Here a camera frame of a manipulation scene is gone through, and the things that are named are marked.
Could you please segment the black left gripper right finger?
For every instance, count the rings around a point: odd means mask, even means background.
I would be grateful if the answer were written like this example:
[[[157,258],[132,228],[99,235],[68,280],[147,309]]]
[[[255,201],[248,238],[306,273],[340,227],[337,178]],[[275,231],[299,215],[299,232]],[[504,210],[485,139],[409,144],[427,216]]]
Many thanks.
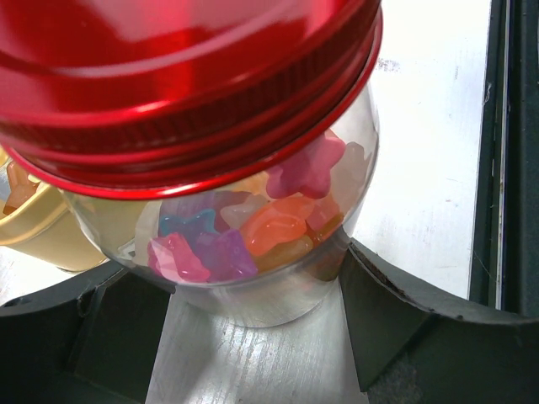
[[[349,246],[340,284],[370,402],[537,402],[537,319],[452,295],[359,242]]]

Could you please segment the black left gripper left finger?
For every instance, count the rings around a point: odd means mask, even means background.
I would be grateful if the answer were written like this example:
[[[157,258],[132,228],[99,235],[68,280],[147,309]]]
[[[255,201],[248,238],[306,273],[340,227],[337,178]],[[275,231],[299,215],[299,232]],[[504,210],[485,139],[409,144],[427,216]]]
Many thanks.
[[[1,306],[3,403],[143,403],[173,284],[106,263]]]

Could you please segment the clear glass jar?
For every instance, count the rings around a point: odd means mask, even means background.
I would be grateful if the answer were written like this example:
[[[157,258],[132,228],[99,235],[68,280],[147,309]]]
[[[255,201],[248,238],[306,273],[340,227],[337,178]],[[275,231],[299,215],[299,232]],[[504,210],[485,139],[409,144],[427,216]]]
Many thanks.
[[[245,327],[311,311],[339,274],[376,166],[370,86],[283,162],[223,187],[147,201],[64,192],[107,258]]]

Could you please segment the red round jar lid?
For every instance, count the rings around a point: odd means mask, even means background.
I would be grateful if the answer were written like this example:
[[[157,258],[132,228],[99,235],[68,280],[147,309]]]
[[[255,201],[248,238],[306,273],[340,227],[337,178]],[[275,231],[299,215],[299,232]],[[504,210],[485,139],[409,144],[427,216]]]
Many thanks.
[[[381,36],[378,1],[4,1],[1,144],[77,194],[213,189],[321,135]]]

